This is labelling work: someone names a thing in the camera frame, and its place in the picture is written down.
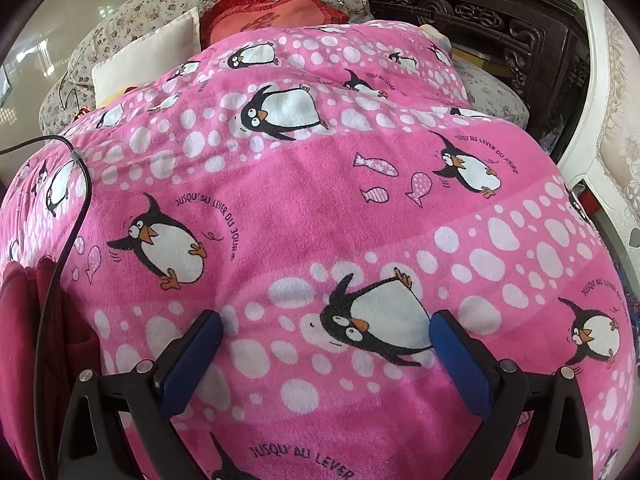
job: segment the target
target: red cloth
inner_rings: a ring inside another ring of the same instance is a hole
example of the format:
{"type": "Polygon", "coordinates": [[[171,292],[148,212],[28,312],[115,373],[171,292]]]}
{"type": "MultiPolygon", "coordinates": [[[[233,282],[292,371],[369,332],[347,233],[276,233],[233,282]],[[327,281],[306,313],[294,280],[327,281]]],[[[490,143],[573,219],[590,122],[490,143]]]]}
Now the red cloth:
{"type": "Polygon", "coordinates": [[[258,28],[347,23],[349,15],[321,0],[220,0],[200,19],[200,46],[258,28]]]}
{"type": "MultiPolygon", "coordinates": [[[[0,426],[27,474],[40,479],[33,425],[33,366],[40,305],[55,263],[38,267],[11,262],[0,287],[0,426]]],[[[100,369],[100,345],[66,292],[58,288],[46,343],[45,428],[49,449],[57,454],[66,407],[76,377],[86,368],[100,369]]]]}

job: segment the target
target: penguin blanket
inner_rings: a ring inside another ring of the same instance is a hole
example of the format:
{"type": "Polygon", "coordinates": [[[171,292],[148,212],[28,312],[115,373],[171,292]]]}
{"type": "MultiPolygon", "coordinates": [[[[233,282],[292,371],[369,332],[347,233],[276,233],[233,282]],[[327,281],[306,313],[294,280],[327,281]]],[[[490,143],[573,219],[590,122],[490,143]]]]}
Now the penguin blanket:
{"type": "MultiPolygon", "coordinates": [[[[245,31],[62,135],[94,186],[62,286],[102,372],[154,359],[203,309],[224,320],[172,419],[214,480],[443,478],[480,423],[431,348],[443,308],[498,359],[571,366],[595,477],[612,467],[635,356],[609,254],[536,142],[471,109],[427,31],[245,31]]],[[[2,204],[0,266],[60,254],[85,192],[64,146],[35,153],[2,204]]]]}

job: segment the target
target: dark wooden headboard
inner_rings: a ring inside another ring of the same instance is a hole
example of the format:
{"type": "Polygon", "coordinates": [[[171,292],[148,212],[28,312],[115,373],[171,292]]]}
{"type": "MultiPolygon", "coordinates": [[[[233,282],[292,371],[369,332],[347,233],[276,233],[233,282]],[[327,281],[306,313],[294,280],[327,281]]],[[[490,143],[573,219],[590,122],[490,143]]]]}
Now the dark wooden headboard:
{"type": "Polygon", "coordinates": [[[504,60],[530,112],[536,140],[556,132],[558,160],[586,97],[589,48],[583,11],[571,0],[369,0],[374,17],[429,23],[452,43],[504,60]]]}

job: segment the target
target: red pillow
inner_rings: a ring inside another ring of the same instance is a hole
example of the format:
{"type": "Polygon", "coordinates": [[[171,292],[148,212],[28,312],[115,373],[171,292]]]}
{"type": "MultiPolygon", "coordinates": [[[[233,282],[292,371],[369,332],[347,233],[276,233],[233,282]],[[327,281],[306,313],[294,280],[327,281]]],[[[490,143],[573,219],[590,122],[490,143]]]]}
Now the red pillow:
{"type": "Polygon", "coordinates": [[[200,19],[200,45],[245,30],[266,27],[315,27],[347,23],[349,16],[320,0],[220,0],[200,19]]]}

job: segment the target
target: metal screw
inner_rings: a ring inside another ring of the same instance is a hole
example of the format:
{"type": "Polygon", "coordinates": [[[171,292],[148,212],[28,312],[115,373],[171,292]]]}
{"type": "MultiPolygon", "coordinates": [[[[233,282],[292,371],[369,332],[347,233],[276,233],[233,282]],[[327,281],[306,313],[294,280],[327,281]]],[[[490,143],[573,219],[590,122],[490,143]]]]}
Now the metal screw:
{"type": "Polygon", "coordinates": [[[513,374],[514,371],[518,369],[518,365],[511,359],[503,359],[502,361],[500,361],[500,368],[502,368],[502,370],[504,370],[508,374],[513,374]]]}
{"type": "Polygon", "coordinates": [[[83,370],[80,372],[79,379],[82,383],[87,382],[94,376],[94,373],[91,370],[83,370]]]}
{"type": "Polygon", "coordinates": [[[150,361],[149,359],[145,359],[144,361],[140,361],[136,365],[136,371],[139,374],[146,374],[147,372],[151,371],[151,368],[153,367],[154,367],[154,362],[150,361]]]}
{"type": "Polygon", "coordinates": [[[563,366],[562,368],[560,368],[560,373],[565,379],[573,379],[575,377],[574,371],[571,370],[571,368],[569,368],[568,366],[563,366]]]}

